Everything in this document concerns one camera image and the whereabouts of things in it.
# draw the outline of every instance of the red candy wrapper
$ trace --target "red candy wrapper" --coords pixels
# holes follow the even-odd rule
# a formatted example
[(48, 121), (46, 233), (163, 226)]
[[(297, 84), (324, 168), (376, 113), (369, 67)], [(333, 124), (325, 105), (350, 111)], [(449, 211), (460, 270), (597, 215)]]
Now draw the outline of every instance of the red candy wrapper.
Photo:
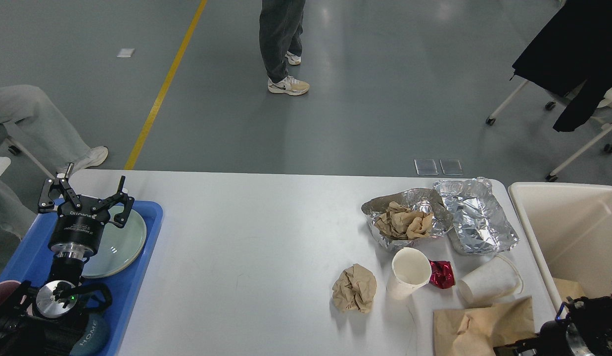
[(440, 289), (455, 286), (455, 277), (449, 261), (429, 261), (431, 264), (431, 278), (428, 280)]

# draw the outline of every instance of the black jacket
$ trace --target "black jacket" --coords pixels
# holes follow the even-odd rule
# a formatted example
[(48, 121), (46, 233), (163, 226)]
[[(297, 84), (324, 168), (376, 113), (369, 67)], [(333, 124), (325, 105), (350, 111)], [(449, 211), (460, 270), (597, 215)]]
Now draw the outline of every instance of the black jacket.
[(512, 67), (560, 96), (585, 82), (553, 128), (585, 124), (612, 87), (612, 0), (568, 0)]

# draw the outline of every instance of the white shoe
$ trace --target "white shoe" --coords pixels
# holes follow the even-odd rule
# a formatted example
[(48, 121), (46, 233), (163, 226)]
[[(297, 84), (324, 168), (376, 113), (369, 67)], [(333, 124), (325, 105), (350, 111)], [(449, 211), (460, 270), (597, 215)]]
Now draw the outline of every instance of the white shoe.
[(268, 91), (275, 94), (302, 95), (310, 89), (310, 84), (298, 81), (292, 76), (282, 79), (279, 83), (273, 83), (268, 79)]
[[(75, 162), (73, 162), (75, 166), (73, 167), (71, 174), (88, 167), (97, 167), (98, 165), (104, 163), (107, 158), (107, 154), (108, 151), (106, 146), (91, 148), (84, 156), (81, 156)], [(59, 173), (65, 172), (67, 168), (68, 165), (62, 167)]]
[(300, 56), (296, 56), (296, 55), (290, 53), (290, 51), (287, 51), (285, 56), (286, 56), (286, 58), (288, 58), (288, 64), (290, 64), (290, 65), (300, 65), (301, 64), (301, 57)]

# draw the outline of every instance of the gray jeans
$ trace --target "gray jeans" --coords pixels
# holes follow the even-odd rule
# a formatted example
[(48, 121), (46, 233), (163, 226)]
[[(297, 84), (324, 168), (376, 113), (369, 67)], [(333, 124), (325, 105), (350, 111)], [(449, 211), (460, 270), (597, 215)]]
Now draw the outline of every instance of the gray jeans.
[[(0, 125), (51, 172), (75, 162), (90, 147), (46, 94), (34, 86), (0, 88)], [(27, 174), (12, 160), (10, 171)], [(22, 237), (35, 218), (9, 187), (0, 181), (0, 228)]]
[(286, 51), (301, 56), (301, 22), (306, 0), (262, 0), (260, 50), (268, 78), (279, 83), (288, 75)]

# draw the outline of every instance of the black equipment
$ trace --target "black equipment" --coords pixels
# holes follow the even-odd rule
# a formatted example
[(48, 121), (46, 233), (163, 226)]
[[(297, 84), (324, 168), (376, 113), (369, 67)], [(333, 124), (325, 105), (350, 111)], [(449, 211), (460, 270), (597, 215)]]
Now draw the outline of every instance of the black equipment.
[[(134, 198), (123, 192), (125, 176), (106, 199), (76, 194), (68, 184), (72, 169), (70, 164), (66, 173), (44, 182), (38, 212), (57, 212), (48, 242), (54, 253), (50, 273), (43, 286), (24, 281), (0, 304), (0, 356), (90, 355), (107, 342), (100, 314), (113, 296), (103, 283), (80, 285), (82, 271), (97, 254), (106, 223), (125, 226)], [(51, 198), (54, 192), (64, 198), (58, 207)], [(117, 203), (123, 211), (111, 217), (108, 210)]]
[[(564, 309), (567, 313), (561, 318)], [(555, 320), (543, 324), (536, 338), (494, 351), (497, 356), (612, 356), (612, 295), (568, 297)]]

